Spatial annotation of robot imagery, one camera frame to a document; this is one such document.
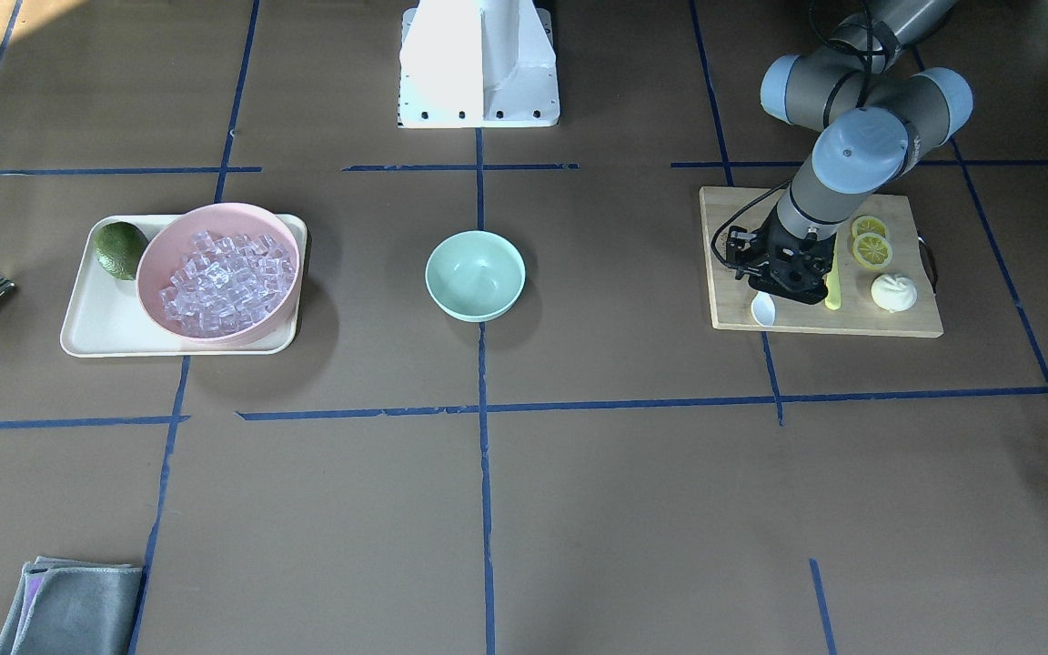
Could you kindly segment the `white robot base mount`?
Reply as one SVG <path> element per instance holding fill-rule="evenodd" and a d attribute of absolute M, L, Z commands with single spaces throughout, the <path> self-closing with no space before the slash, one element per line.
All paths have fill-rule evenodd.
<path fill-rule="evenodd" d="M 398 58 L 400 128 L 560 119 L 553 17 L 533 1 L 420 1 L 403 12 Z"/>

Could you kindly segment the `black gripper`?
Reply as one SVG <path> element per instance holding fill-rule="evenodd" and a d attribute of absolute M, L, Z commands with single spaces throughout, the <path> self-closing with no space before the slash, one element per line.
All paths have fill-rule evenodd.
<path fill-rule="evenodd" d="M 758 230 L 732 227 L 724 241 L 725 264 L 754 290 L 802 304 L 827 298 L 836 237 L 818 240 L 814 232 L 796 237 L 771 218 Z"/>

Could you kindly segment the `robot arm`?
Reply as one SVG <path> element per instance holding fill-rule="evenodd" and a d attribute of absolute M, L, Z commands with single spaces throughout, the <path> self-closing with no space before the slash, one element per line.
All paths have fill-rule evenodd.
<path fill-rule="evenodd" d="M 971 86 L 935 67 L 905 79 L 889 70 L 936 32 L 952 1 L 863 1 L 818 50 L 784 54 L 762 79 L 761 107 L 783 123 L 818 132 L 798 173 L 776 185 L 760 227 L 729 218 L 711 252 L 754 290 L 802 304 L 828 294 L 840 224 L 879 187 L 902 177 L 971 117 Z"/>

